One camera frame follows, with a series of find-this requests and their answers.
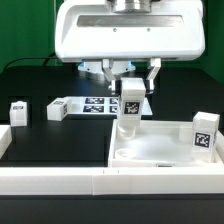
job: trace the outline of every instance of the white tray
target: white tray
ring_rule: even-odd
[[[116,132],[117,120],[114,120],[109,167],[223,166],[217,151],[212,163],[192,158],[192,122],[141,121],[136,137],[131,141],[118,139]]]

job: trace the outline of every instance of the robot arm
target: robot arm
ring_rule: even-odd
[[[58,13],[55,50],[63,62],[101,65],[112,91],[120,91],[118,134],[132,139],[161,60],[193,60],[203,53],[202,17],[201,0],[67,0]],[[146,88],[139,78],[116,82],[113,66],[130,60],[150,62]]]

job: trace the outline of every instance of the cable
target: cable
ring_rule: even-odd
[[[49,56],[45,59],[44,63],[42,64],[42,66],[46,66],[47,63],[51,60],[51,59],[57,59],[55,52],[49,54]]]
[[[28,57],[28,58],[18,58],[18,59],[15,59],[13,61],[10,61],[9,63],[7,63],[5,65],[5,67],[3,68],[3,72],[13,63],[17,62],[17,61],[24,61],[24,60],[47,60],[47,62],[51,59],[57,59],[57,57]]]

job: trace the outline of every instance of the green wall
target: green wall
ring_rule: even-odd
[[[53,3],[53,0],[0,1],[0,70],[11,60],[45,57],[54,51]]]
[[[201,68],[224,83],[224,1],[203,0],[206,51],[192,62],[169,62],[164,66]],[[0,71],[9,61],[23,57],[46,57],[54,51],[54,2],[63,0],[3,0],[0,3]],[[40,65],[42,60],[13,65]]]

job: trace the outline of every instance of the black table surface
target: black table surface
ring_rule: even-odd
[[[146,77],[147,70],[137,71]],[[148,96],[152,117],[192,121],[198,111],[220,114],[224,85],[198,69],[162,68]],[[28,102],[28,126],[12,128],[0,167],[106,167],[115,116],[67,116],[48,121],[57,97],[111,96],[107,82],[81,78],[70,67],[13,67],[0,75],[0,124],[11,102]],[[224,195],[1,196],[1,223],[223,223]]]

